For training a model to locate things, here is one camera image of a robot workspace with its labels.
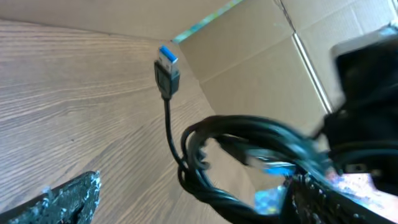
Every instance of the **black connector housing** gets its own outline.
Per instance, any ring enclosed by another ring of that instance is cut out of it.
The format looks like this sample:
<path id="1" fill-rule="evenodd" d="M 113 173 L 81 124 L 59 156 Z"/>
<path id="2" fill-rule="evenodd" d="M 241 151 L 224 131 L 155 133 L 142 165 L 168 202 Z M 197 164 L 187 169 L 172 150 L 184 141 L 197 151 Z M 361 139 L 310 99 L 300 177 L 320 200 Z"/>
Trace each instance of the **black connector housing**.
<path id="1" fill-rule="evenodd" d="M 159 61 L 155 61 L 155 78 L 157 87 L 162 94 L 162 98 L 164 100 L 170 100 L 173 94 L 178 90 L 178 86 L 180 84 L 180 72 L 170 74 Z"/>

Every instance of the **teal strip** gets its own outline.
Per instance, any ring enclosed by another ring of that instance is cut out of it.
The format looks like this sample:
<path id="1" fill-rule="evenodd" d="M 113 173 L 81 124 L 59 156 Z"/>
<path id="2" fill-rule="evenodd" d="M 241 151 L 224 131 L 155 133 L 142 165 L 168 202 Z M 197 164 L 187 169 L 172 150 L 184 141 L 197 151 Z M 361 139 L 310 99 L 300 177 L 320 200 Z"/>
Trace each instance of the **teal strip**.
<path id="1" fill-rule="evenodd" d="M 241 1 L 243 1 L 243 0 L 232 0 L 231 2 L 227 3 L 221 9 L 217 10 L 216 12 L 214 12 L 214 13 L 210 14 L 209 16 L 207 16 L 206 18 L 202 19 L 202 21 L 200 21 L 197 24 L 193 25 L 189 30 L 186 30 L 186 31 L 182 32 L 182 34 L 176 36 L 173 39 L 173 42 L 178 44 L 181 41 L 185 40 L 187 37 L 191 36 L 192 34 L 197 32 L 198 30 L 203 28 L 205 25 L 207 25 L 209 22 L 213 21 L 214 19 L 216 19 L 217 17 L 222 15 L 224 12 L 230 10 L 232 7 L 234 7 L 235 5 L 240 3 Z"/>

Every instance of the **textured black surface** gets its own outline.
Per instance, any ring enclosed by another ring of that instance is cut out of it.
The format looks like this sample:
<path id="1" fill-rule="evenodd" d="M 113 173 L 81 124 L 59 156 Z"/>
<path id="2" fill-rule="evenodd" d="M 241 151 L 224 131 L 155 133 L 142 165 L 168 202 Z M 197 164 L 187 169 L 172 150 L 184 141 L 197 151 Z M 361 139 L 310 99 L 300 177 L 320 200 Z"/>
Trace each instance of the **textured black surface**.
<path id="1" fill-rule="evenodd" d="M 100 174 L 86 172 L 0 215 L 0 223 L 88 224 L 99 203 Z"/>

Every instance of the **usb connector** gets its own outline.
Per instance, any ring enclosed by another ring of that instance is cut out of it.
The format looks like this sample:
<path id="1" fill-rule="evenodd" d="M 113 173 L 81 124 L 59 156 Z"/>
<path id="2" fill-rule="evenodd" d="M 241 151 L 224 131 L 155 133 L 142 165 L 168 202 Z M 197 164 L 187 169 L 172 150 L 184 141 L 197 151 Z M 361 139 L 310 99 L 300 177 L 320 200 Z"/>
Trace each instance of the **usb connector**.
<path id="1" fill-rule="evenodd" d="M 177 61 L 178 58 L 166 46 L 159 49 L 159 59 L 155 61 L 155 78 L 164 100 L 170 100 L 178 90 L 180 71 Z"/>

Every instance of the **wooden table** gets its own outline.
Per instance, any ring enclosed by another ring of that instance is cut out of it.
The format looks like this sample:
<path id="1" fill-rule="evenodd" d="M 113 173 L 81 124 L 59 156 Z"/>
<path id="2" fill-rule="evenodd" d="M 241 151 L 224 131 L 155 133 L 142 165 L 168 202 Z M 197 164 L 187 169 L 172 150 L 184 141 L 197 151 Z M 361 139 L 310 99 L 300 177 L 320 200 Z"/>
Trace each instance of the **wooden table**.
<path id="1" fill-rule="evenodd" d="M 100 170 L 93 223 L 225 222 L 177 181 L 154 79 L 161 44 L 180 56 L 172 100 L 178 140 L 213 110 L 177 46 L 0 21 L 0 211 Z M 215 144 L 208 158 L 216 185 L 252 201 L 254 189 L 236 161 Z"/>

